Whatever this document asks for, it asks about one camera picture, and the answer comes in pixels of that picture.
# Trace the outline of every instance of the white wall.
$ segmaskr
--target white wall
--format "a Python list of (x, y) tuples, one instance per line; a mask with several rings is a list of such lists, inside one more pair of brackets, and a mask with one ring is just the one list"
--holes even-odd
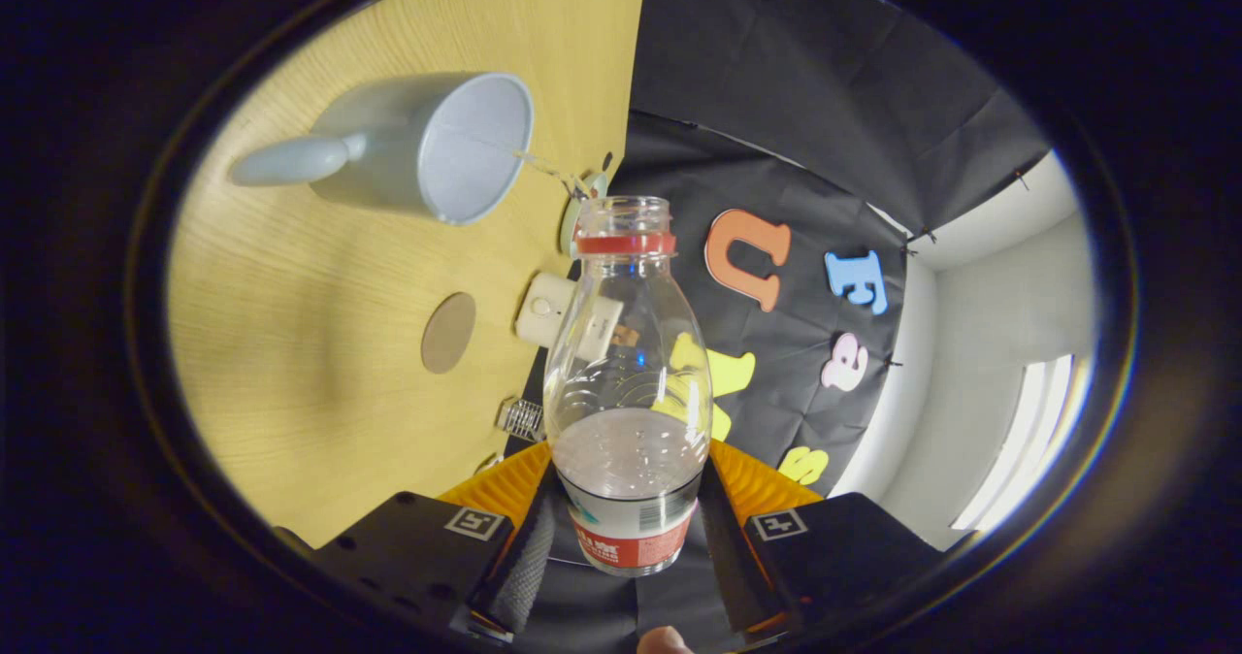
[(963, 535), (949, 525), (1000, 450), (1022, 367), (1094, 349), (1095, 290), (1078, 212), (935, 277), (927, 402), (879, 504), (943, 550)]
[(910, 248), (919, 252), (917, 259), (932, 271), (953, 269), (1043, 233), (1076, 211), (1078, 199), (1069, 174), (1056, 151), (1048, 151), (1022, 180), (936, 228), (935, 242), (919, 237), (910, 242)]

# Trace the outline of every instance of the white device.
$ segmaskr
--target white device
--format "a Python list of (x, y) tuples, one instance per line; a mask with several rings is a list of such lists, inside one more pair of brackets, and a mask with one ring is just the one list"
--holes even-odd
[[(518, 339), (551, 349), (576, 287), (578, 283), (568, 278), (554, 277), (550, 273), (535, 274), (530, 287), (527, 288), (527, 297), (522, 302), (518, 321), (514, 325)], [(620, 300), (596, 297), (591, 309), (591, 321), (586, 335), (578, 344), (576, 356), (584, 361), (602, 359), (607, 354), (609, 341), (612, 340), (612, 331), (616, 330), (620, 319)]]

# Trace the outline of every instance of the clear plastic bottle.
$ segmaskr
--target clear plastic bottle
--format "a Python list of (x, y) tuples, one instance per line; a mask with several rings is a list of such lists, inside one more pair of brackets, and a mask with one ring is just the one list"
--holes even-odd
[(673, 282), (668, 226), (664, 199), (582, 204), (582, 274), (544, 372), (545, 429), (579, 545), (617, 576), (677, 560), (712, 437), (707, 354)]

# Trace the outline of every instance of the wooden tabletop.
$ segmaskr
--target wooden tabletop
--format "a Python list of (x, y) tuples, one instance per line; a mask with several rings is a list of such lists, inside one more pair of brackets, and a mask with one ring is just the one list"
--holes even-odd
[[(493, 427), (535, 347), (513, 319), (537, 271), (564, 273), (566, 202), (523, 171), (477, 225), (238, 189), (236, 158), (306, 133), (358, 84), (431, 71), (523, 78), (530, 150), (563, 171), (615, 171), (625, 151), (642, 0), (381, 0), (319, 35), (221, 128), (193, 177), (169, 268), (178, 375), (204, 443), (273, 525), (319, 546), (392, 491), (436, 495), (503, 450)], [(422, 367), (436, 305), (478, 305), (466, 355)]]

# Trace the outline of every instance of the white mug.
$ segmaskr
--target white mug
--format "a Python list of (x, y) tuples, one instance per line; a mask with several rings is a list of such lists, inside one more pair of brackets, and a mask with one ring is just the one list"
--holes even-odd
[(309, 182), (350, 206), (471, 225), (499, 206), (534, 132), (530, 91), (513, 74), (447, 72), (363, 84), (310, 134), (238, 159), (236, 185)]

